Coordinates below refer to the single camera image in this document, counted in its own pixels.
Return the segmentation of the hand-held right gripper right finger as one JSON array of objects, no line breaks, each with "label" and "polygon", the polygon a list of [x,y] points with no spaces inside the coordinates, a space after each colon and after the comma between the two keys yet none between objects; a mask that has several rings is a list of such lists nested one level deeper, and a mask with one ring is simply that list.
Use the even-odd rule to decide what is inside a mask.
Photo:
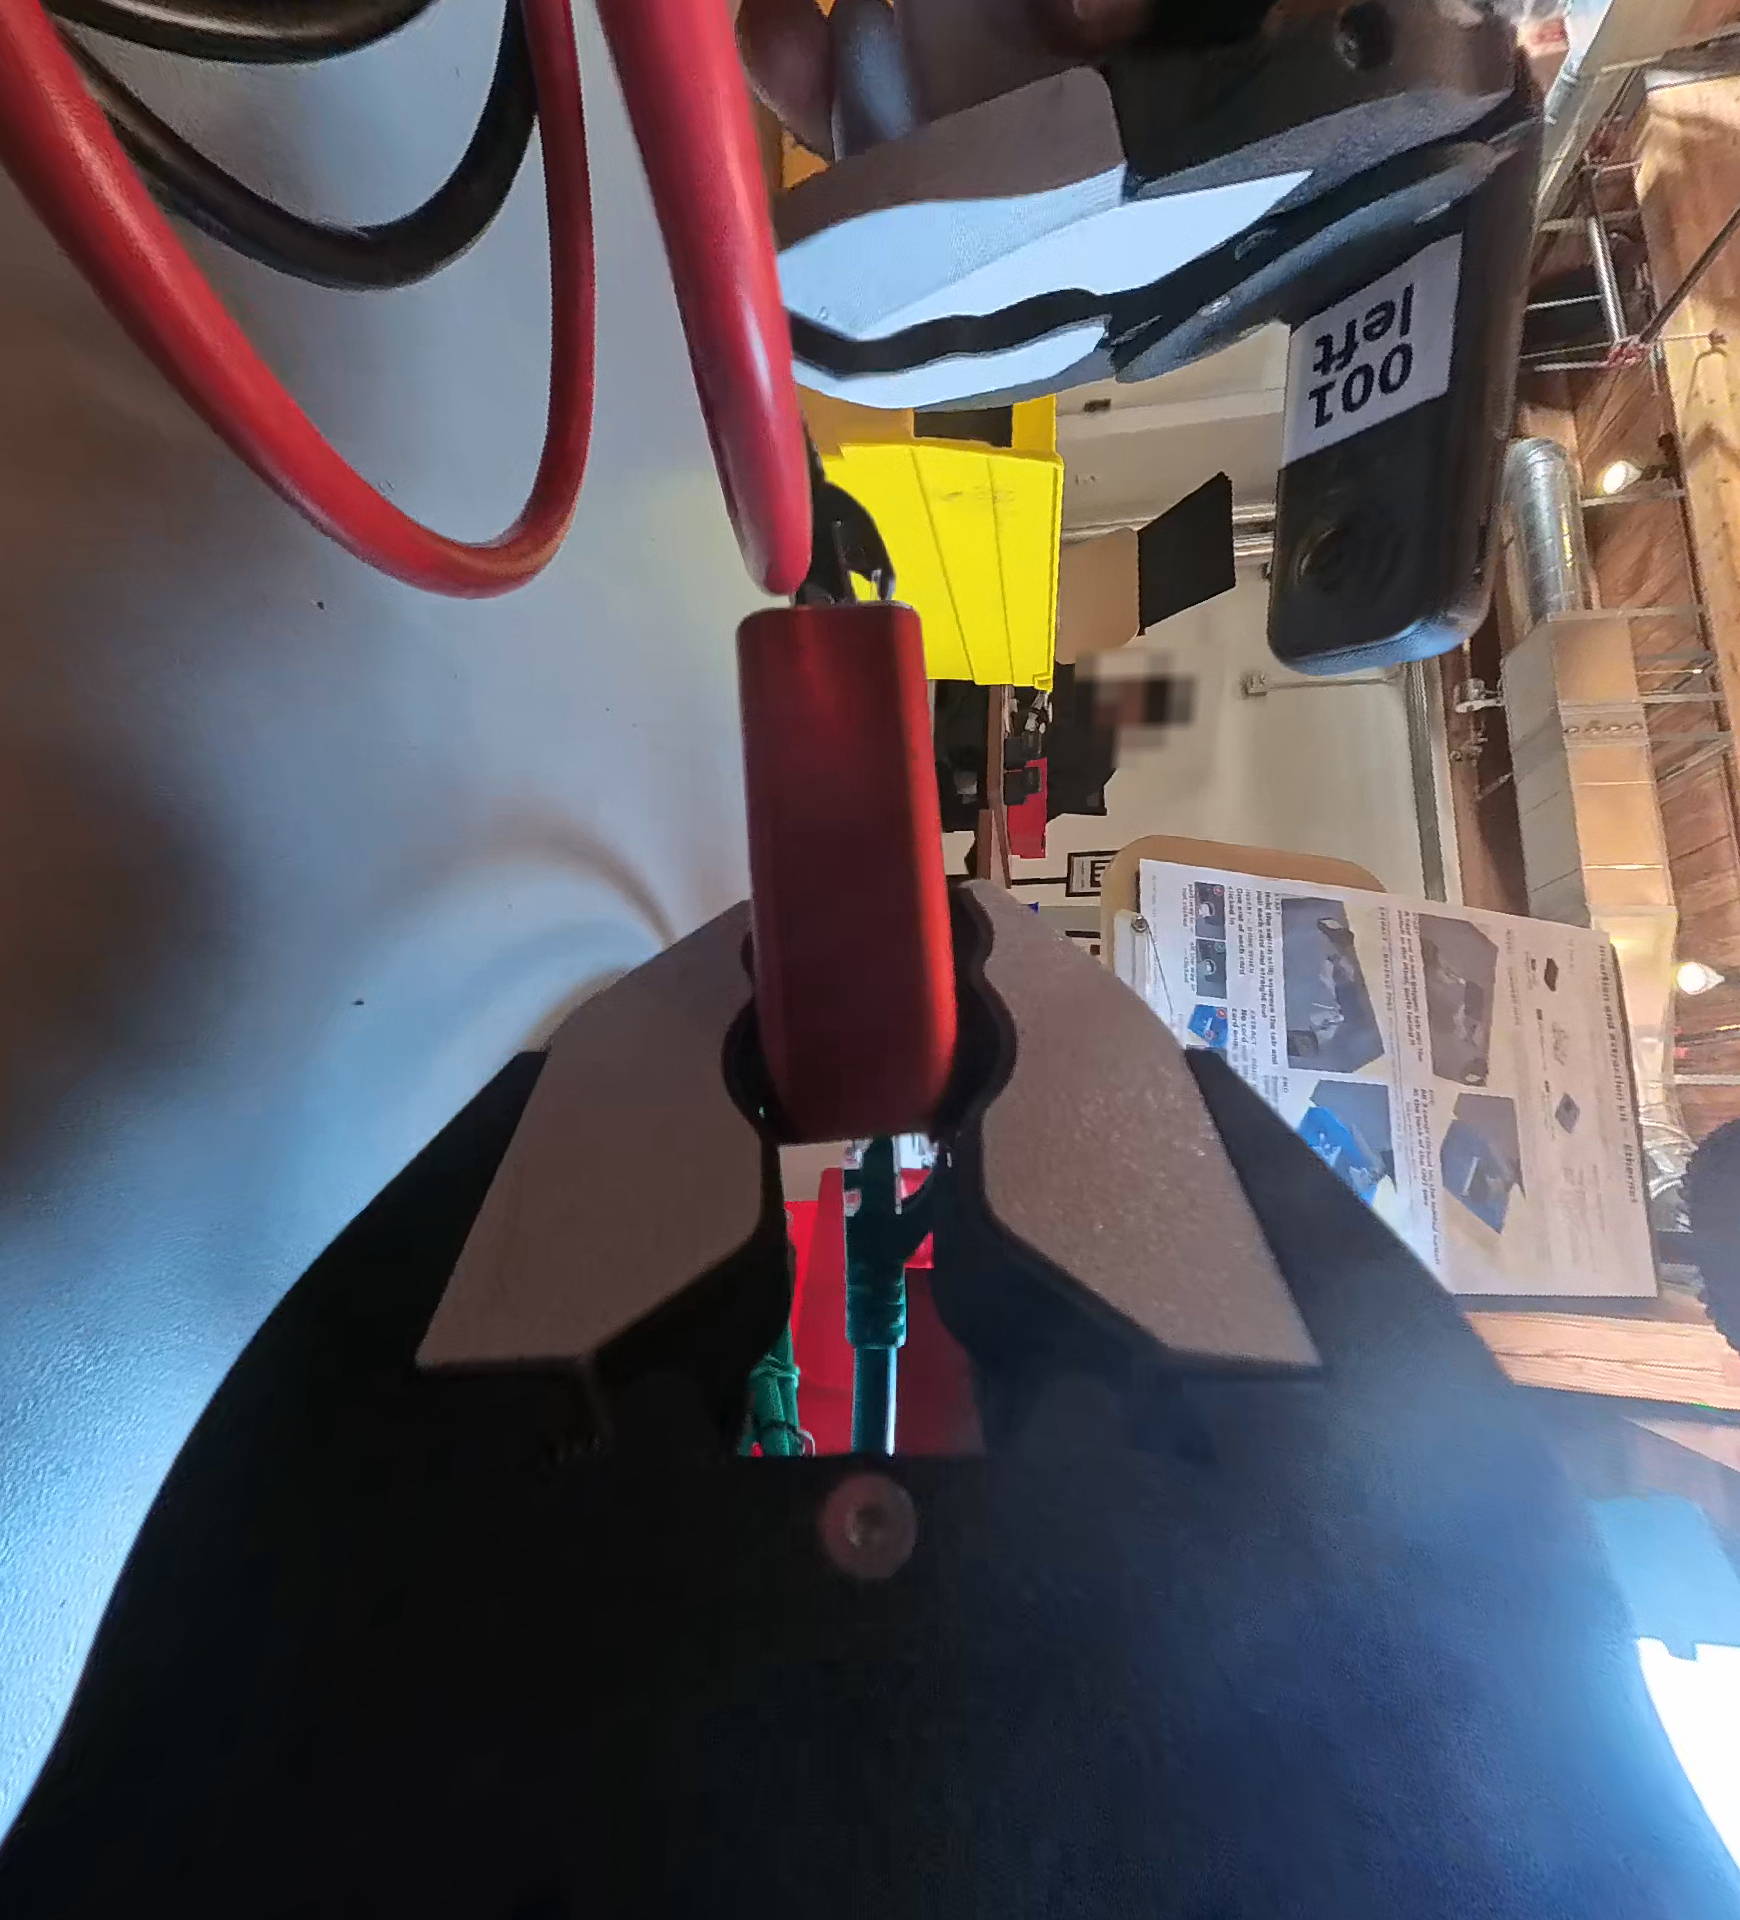
[{"label": "hand-held right gripper right finger", "polygon": [[996,884],[950,892],[946,1330],[977,1373],[1315,1373],[1187,1050]]}]

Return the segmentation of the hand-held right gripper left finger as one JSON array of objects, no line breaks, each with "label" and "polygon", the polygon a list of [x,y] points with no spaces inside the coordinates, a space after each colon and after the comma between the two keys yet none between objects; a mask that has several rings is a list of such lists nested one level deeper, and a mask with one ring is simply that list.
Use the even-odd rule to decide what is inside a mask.
[{"label": "hand-held right gripper left finger", "polygon": [[783,1332],[779,1151],[728,1072],[748,933],[737,904],[551,1033],[426,1373],[751,1373]]}]

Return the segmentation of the yellow plastic bin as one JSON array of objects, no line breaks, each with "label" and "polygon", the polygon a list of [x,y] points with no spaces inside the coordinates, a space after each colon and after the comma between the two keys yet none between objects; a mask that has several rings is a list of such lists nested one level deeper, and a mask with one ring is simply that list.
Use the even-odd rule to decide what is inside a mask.
[{"label": "yellow plastic bin", "polygon": [[931,682],[1048,691],[1055,673],[1063,456],[1055,398],[1006,412],[1006,441],[923,440],[909,412],[798,391],[826,475],[874,520]]}]

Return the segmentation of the metal duct pipes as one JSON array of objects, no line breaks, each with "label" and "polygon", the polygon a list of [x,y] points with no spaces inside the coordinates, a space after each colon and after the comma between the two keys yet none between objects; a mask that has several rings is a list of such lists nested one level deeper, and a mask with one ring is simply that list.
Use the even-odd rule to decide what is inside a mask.
[{"label": "metal duct pipes", "polygon": [[1530,913],[1674,939],[1675,906],[1627,620],[1592,601],[1577,470],[1507,446],[1499,691]]}]

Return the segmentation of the black flag panel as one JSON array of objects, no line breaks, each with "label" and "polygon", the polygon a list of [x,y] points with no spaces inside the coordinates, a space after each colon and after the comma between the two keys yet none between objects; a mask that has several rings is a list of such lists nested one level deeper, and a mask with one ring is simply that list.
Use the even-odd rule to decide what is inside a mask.
[{"label": "black flag panel", "polygon": [[1218,470],[1135,530],[1138,632],[1234,589],[1233,482]]}]

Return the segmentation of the instruction sheet board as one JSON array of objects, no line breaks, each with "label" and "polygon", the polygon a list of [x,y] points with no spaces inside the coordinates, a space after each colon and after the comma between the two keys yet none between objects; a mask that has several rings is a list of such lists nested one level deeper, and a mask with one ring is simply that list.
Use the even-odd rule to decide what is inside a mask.
[{"label": "instruction sheet board", "polygon": [[1635,1042],[1602,932],[1381,890],[1361,867],[1145,835],[1100,952],[1476,1302],[1658,1293]]}]

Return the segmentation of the red metal network switch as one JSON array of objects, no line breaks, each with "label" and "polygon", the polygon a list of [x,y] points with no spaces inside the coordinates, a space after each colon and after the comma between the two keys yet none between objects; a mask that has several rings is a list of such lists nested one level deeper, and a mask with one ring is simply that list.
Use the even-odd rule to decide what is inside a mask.
[{"label": "red metal network switch", "polygon": [[923,1131],[955,1048],[923,626],[774,606],[734,653],[770,1114],[793,1141]]}]

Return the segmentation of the person's left hand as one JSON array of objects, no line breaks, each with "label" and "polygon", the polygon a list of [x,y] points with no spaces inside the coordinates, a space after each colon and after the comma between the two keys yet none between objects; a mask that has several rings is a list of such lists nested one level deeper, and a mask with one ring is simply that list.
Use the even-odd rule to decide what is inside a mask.
[{"label": "person's left hand", "polygon": [[821,159],[1098,62],[1125,44],[1254,39],[1270,2],[743,2],[734,31],[756,99]]}]

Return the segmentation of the brown cardboard panel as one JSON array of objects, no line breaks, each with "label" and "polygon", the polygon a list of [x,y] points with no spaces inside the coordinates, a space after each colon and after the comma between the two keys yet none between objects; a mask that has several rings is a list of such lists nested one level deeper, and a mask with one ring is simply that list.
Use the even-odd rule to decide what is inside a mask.
[{"label": "brown cardboard panel", "polygon": [[1121,528],[1058,556],[1055,665],[1119,653],[1140,632],[1140,544]]}]

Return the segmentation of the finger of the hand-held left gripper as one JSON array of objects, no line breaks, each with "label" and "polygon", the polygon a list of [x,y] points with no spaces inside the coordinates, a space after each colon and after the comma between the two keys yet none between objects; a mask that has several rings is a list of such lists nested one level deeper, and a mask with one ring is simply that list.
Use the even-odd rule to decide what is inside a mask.
[{"label": "finger of the hand-held left gripper", "polygon": [[802,389],[879,412],[992,407],[1059,394],[1100,376],[1119,328],[1110,307],[897,307],[851,318],[792,313]]},{"label": "finger of the hand-held left gripper", "polygon": [[1140,195],[1110,83],[1076,67],[798,186],[780,206],[780,296],[793,319],[850,342],[1048,295],[1121,296],[1308,181],[1308,168],[1242,159],[1229,181]]}]

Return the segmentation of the red plastic bin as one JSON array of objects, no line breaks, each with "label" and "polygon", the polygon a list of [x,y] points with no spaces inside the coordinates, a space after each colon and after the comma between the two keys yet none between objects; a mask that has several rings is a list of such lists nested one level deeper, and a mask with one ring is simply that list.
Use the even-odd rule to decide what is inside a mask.
[{"label": "red plastic bin", "polygon": [[[841,1164],[821,1169],[809,1197],[786,1203],[793,1249],[792,1358],[797,1407],[816,1457],[851,1445],[851,1344],[841,1317]],[[897,1453],[980,1452],[968,1360],[932,1297],[932,1240],[904,1264],[904,1346],[897,1351]]]}]

